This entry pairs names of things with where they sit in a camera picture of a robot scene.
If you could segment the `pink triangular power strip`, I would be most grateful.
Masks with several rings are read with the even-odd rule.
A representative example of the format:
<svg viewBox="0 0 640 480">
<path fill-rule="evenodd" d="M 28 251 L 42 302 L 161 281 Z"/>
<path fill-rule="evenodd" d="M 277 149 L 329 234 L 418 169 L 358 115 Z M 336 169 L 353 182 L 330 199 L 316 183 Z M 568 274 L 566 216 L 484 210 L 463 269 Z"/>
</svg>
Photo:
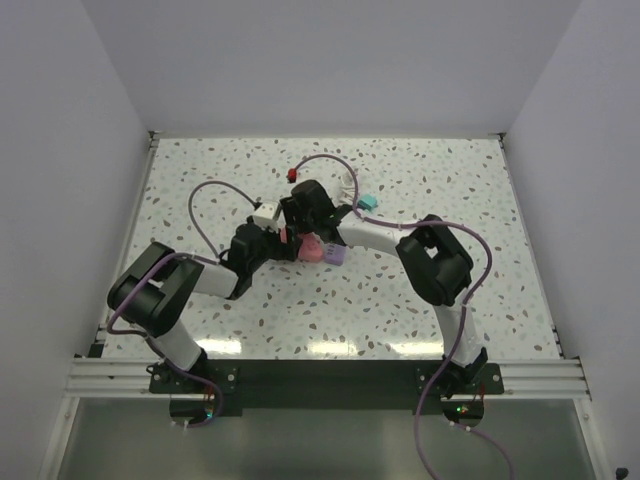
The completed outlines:
<svg viewBox="0 0 640 480">
<path fill-rule="evenodd" d="M 291 227 L 279 231 L 282 256 L 289 261 L 301 260 L 319 263 L 324 258 L 324 249 L 313 233 L 297 233 Z"/>
</svg>

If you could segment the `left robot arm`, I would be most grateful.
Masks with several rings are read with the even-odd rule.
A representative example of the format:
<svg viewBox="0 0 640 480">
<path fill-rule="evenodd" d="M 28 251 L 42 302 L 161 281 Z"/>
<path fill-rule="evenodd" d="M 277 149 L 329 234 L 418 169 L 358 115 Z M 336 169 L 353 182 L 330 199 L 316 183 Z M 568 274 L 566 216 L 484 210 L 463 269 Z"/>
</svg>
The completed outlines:
<svg viewBox="0 0 640 480">
<path fill-rule="evenodd" d="M 113 314 L 107 330 L 143 337 L 172 366 L 173 382 L 185 392 L 196 392 L 206 383 L 208 357 L 181 321 L 191 295 L 236 300 L 264 263 L 295 261 L 301 245 L 290 227 L 274 232 L 254 223 L 237 228 L 221 260 L 153 242 L 111 287 L 107 305 Z"/>
</svg>

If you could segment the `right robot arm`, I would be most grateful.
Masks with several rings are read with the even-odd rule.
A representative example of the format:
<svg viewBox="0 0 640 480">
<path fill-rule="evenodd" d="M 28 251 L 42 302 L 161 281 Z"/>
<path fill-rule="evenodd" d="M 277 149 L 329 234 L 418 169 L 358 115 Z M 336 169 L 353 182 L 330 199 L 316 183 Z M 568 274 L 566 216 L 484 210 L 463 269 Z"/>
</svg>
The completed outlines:
<svg viewBox="0 0 640 480">
<path fill-rule="evenodd" d="M 280 201 L 285 223 L 326 243 L 363 247 L 399 259 L 414 292 L 434 308 L 444 341 L 448 386 L 469 392 L 487 362 L 468 306 L 473 260 L 451 232 L 451 224 L 429 215 L 410 227 L 363 217 L 336 206 L 322 185 L 305 181 Z"/>
</svg>

